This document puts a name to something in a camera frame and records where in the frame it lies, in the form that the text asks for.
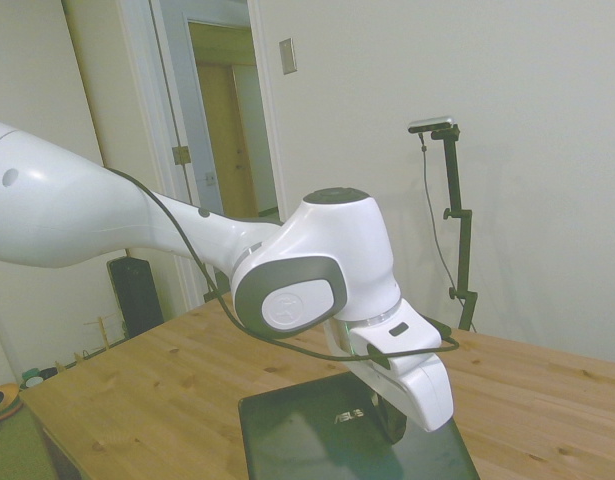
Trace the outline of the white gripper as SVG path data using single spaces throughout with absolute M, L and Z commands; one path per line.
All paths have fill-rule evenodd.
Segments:
M 453 416 L 448 373 L 436 354 L 392 358 L 389 365 L 386 368 L 370 360 L 347 363 L 377 393 L 374 408 L 391 444 L 404 437 L 407 417 L 431 432 Z

